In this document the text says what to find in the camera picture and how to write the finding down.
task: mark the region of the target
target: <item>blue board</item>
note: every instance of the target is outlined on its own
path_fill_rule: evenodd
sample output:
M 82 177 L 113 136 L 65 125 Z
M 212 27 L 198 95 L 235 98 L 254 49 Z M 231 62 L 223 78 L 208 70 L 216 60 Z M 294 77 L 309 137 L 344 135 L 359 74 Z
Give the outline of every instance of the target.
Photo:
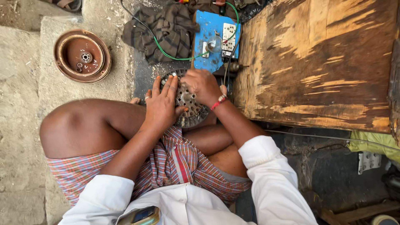
M 215 35 L 215 32 L 220 33 L 222 37 L 222 30 L 224 29 L 224 23 L 234 24 L 236 23 L 229 17 L 220 16 L 215 13 L 196 11 L 196 23 L 200 25 L 200 32 L 195 34 L 194 37 L 194 55 L 198 56 L 203 53 L 203 42 L 208 41 Z M 238 44 L 239 34 L 241 26 L 239 24 L 236 32 L 236 43 Z M 239 55 L 239 46 L 235 50 L 235 58 Z M 221 53 L 212 53 L 208 58 L 197 57 L 194 59 L 193 65 L 196 69 L 206 69 L 211 73 L 217 71 L 222 65 Z

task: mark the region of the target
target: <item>bracelet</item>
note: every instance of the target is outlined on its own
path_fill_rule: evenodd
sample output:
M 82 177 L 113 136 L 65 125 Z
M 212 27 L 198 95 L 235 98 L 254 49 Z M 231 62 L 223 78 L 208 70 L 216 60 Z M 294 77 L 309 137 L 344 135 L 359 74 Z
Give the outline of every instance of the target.
M 217 106 L 219 106 L 221 103 L 223 103 L 224 101 L 226 101 L 228 98 L 226 97 L 226 94 L 222 94 L 219 98 L 218 98 L 218 102 L 216 102 L 210 109 L 214 110 Z

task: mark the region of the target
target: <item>man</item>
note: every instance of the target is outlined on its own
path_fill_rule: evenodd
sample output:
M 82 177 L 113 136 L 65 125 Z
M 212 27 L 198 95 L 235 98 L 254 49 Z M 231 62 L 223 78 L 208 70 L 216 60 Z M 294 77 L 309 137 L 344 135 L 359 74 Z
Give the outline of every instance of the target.
M 81 192 L 60 224 L 247 224 L 224 204 L 246 189 L 247 181 L 238 179 L 246 169 L 259 224 L 316 224 L 287 159 L 271 137 L 226 100 L 215 77 L 189 70 L 181 83 L 223 127 L 203 127 L 183 137 L 170 128 L 185 110 L 175 108 L 177 77 L 170 77 L 162 91 L 160 78 L 155 80 L 146 93 L 146 110 L 122 102 L 72 102 L 43 121 L 40 136 L 53 174 L 65 192 Z M 85 166 L 57 171 L 79 162 L 90 165 L 88 176 L 95 175 L 85 185 L 79 181 L 87 176 L 75 178 Z M 143 179 L 148 174 L 153 177 Z

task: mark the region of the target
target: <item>yellow plastic bag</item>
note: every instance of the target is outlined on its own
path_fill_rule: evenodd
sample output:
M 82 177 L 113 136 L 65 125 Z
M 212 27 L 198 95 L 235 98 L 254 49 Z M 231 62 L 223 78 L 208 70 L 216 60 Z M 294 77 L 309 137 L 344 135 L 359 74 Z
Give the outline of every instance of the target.
M 393 148 L 398 149 L 388 149 L 379 145 L 374 145 L 371 143 L 361 142 L 361 141 L 350 141 L 347 147 L 352 152 L 359 152 L 359 151 L 368 151 L 372 153 L 379 153 L 384 154 L 388 158 L 395 160 L 396 162 L 400 163 L 400 148 L 397 146 L 395 139 L 392 135 L 386 134 L 379 134 L 379 133 L 370 133 L 370 132 L 363 132 L 363 131 L 352 131 L 351 132 L 351 139 L 361 139 L 372 141 L 376 143 L 380 143 L 383 145 L 387 145 Z

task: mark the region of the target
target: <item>electric cable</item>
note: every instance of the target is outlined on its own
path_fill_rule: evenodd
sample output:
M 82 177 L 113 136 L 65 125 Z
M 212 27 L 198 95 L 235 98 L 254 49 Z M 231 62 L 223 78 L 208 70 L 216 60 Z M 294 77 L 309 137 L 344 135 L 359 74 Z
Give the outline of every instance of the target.
M 296 133 L 290 133 L 290 132 L 285 132 L 285 131 L 274 131 L 274 130 L 264 130 L 267 132 L 275 132 L 275 133 L 282 133 L 282 134 L 288 134 L 288 135 L 297 135 L 297 136 L 304 136 L 304 137 L 320 137 L 320 138 L 329 138 L 329 139 L 338 139 L 338 140 L 344 140 L 344 141 L 361 141 L 361 142 L 366 142 L 374 145 L 379 145 L 384 148 L 388 149 L 393 149 L 396 151 L 400 151 L 400 149 L 396 149 L 387 145 L 383 145 L 380 143 L 372 142 L 372 141 L 367 141 L 367 140 L 361 140 L 361 139 L 350 139 L 350 138 L 341 138 L 341 137 L 330 137 L 330 136 L 320 136 L 320 135 L 303 135 L 303 134 L 296 134 Z
M 226 78 L 226 72 L 230 69 L 230 60 L 232 59 L 232 55 L 235 53 L 235 51 L 236 51 L 236 47 L 239 45 L 239 41 L 240 41 L 240 37 L 242 36 L 242 29 L 240 29 L 240 31 L 239 31 L 239 38 L 238 38 L 238 43 L 235 45 L 235 47 L 233 47 L 233 50 L 232 50 L 232 53 L 230 54 L 230 56 L 229 56 L 229 59 L 228 59 L 228 66 L 225 68 L 225 74 L 224 74 L 224 83 L 223 83 L 223 85 L 225 85 L 225 78 Z
M 124 6 L 124 3 L 123 3 L 122 1 L 123 1 L 123 0 L 120 0 L 120 3 L 121 3 L 121 6 L 124 8 L 124 10 L 127 11 L 127 12 L 132 16 L 133 19 L 137 20 L 141 25 L 143 25 L 144 27 L 146 27 L 146 28 L 150 31 L 150 33 L 152 34 L 152 36 L 153 36 L 153 38 L 154 38 L 154 41 L 156 42 L 158 48 L 160 49 L 160 51 L 161 51 L 166 57 L 168 57 L 168 58 L 170 58 L 170 59 L 173 59 L 173 60 L 191 60 L 191 59 L 194 59 L 194 58 L 197 58 L 197 57 L 200 57 L 200 56 L 203 56 L 203 55 L 209 53 L 209 52 L 207 51 L 207 52 L 205 52 L 205 53 L 203 53 L 203 54 L 200 54 L 200 55 L 195 56 L 195 57 L 190 57 L 190 58 L 175 58 L 175 57 L 172 57 L 172 56 L 168 55 L 167 53 L 165 53 L 165 51 L 164 51 L 164 50 L 161 48 L 161 46 L 159 45 L 159 43 L 158 43 L 158 41 L 157 41 L 157 38 L 156 38 L 156 36 L 154 35 L 153 31 L 152 31 L 147 25 L 145 25 L 144 22 L 142 22 L 141 20 L 139 20 L 138 18 L 136 18 L 136 17 Z M 236 8 L 235 8 L 232 4 L 230 4 L 229 2 L 226 2 L 226 4 L 230 5 L 230 6 L 235 10 L 236 18 L 237 18 L 236 30 L 235 30 L 235 33 L 228 39 L 228 40 L 230 40 L 234 35 L 236 35 L 236 31 L 238 30 L 238 26 L 239 26 L 239 14 L 238 14 L 238 11 L 236 10 Z

